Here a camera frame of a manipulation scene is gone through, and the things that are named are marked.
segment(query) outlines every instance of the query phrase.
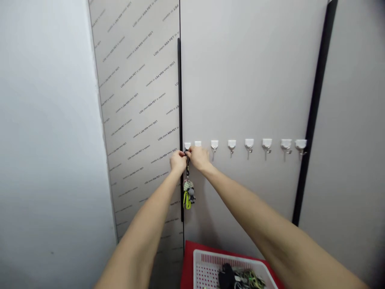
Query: gray panel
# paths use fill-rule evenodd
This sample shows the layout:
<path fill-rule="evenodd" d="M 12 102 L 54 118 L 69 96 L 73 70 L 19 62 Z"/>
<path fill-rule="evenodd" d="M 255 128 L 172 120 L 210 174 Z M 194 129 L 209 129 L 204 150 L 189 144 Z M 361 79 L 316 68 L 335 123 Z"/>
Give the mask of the gray panel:
<path fill-rule="evenodd" d="M 294 208 L 299 155 L 282 138 L 304 138 L 327 1 L 181 2 L 184 142 L 219 140 L 214 164 L 285 218 Z M 245 138 L 254 138 L 249 160 Z M 262 138 L 273 138 L 265 161 Z M 227 140 L 237 140 L 230 158 Z M 211 185 L 185 212 L 185 239 L 261 256 Z"/>
<path fill-rule="evenodd" d="M 175 0 L 90 4 L 118 240 L 170 171 L 179 147 Z M 170 203 L 150 288 L 178 288 L 183 261 L 180 190 Z"/>
<path fill-rule="evenodd" d="M 384 1 L 338 2 L 300 218 L 371 286 L 385 249 L 384 39 Z"/>

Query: cabinet door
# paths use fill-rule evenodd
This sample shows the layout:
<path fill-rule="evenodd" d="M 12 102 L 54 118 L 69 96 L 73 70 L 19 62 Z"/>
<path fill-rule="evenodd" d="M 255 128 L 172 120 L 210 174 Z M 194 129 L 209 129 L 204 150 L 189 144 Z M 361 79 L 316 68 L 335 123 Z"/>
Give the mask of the cabinet door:
<path fill-rule="evenodd" d="M 184 142 L 219 140 L 213 164 L 291 219 L 327 1 L 180 3 Z M 247 159 L 245 138 L 255 140 Z M 272 138 L 265 159 L 262 138 Z M 293 139 L 291 155 L 280 148 Z M 228 140 L 237 145 L 231 157 Z M 184 235 L 261 257 L 213 187 L 191 169 L 197 200 Z"/>
<path fill-rule="evenodd" d="M 175 0 L 90 1 L 118 241 L 170 171 L 179 149 Z M 170 203 L 150 288 L 178 288 L 180 187 Z"/>

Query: white wall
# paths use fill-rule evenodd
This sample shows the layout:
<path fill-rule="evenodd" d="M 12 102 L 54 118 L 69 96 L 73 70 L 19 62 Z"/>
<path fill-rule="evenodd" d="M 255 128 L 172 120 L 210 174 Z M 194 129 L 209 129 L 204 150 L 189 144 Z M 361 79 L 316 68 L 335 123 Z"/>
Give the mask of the white wall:
<path fill-rule="evenodd" d="M 114 250 L 88 3 L 2 1 L 0 287 L 91 288 Z"/>
<path fill-rule="evenodd" d="M 371 286 L 385 252 L 385 2 L 340 0 L 300 228 Z"/>
<path fill-rule="evenodd" d="M 214 165 L 291 219 L 327 0 L 181 1 L 184 142 L 219 140 Z M 255 139 L 247 160 L 245 138 Z M 273 138 L 272 153 L 261 147 Z M 227 140 L 237 140 L 232 158 Z M 192 169 L 185 239 L 261 257 L 213 187 Z"/>

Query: hand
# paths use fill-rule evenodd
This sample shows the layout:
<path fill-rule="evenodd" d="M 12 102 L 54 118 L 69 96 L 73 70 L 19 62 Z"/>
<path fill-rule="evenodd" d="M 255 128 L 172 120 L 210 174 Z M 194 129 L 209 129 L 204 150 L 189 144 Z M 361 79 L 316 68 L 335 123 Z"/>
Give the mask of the hand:
<path fill-rule="evenodd" d="M 194 167 L 198 171 L 202 171 L 204 168 L 210 165 L 209 151 L 202 147 L 190 147 L 186 155 L 191 159 Z"/>
<path fill-rule="evenodd" d="M 177 172 L 182 175 L 187 166 L 187 158 L 185 153 L 182 151 L 176 151 L 170 157 L 171 171 Z"/>

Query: black trim strip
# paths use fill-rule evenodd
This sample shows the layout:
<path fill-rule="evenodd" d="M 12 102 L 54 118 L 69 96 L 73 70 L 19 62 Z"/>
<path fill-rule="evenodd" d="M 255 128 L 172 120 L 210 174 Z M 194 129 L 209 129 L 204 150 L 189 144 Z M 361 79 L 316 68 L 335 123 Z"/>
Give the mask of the black trim strip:
<path fill-rule="evenodd" d="M 182 57 L 181 57 L 181 53 L 180 53 L 180 38 L 178 38 L 178 90 L 179 90 L 179 145 L 180 145 L 180 150 L 183 151 L 183 130 L 182 130 Z M 183 174 L 182 174 L 181 177 L 180 177 L 180 210 L 181 210 L 180 219 L 181 219 L 182 222 L 184 222 L 183 194 L 184 194 L 184 191 L 183 191 Z"/>
<path fill-rule="evenodd" d="M 305 148 L 306 155 L 302 157 L 302 164 L 300 176 L 298 179 L 296 202 L 294 205 L 292 223 L 298 227 L 300 222 L 302 201 L 304 199 L 304 191 L 306 184 L 306 175 L 308 173 L 310 152 L 313 144 L 314 129 L 316 127 L 318 106 L 320 104 L 322 83 L 324 81 L 326 61 L 328 59 L 330 39 L 332 36 L 334 17 L 336 15 L 338 0 L 332 0 L 326 9 L 324 28 L 322 31 L 320 52 L 318 55 L 318 63 L 316 69 L 316 76 L 314 78 L 313 95 L 310 104 L 308 127 L 306 129 L 307 145 Z"/>

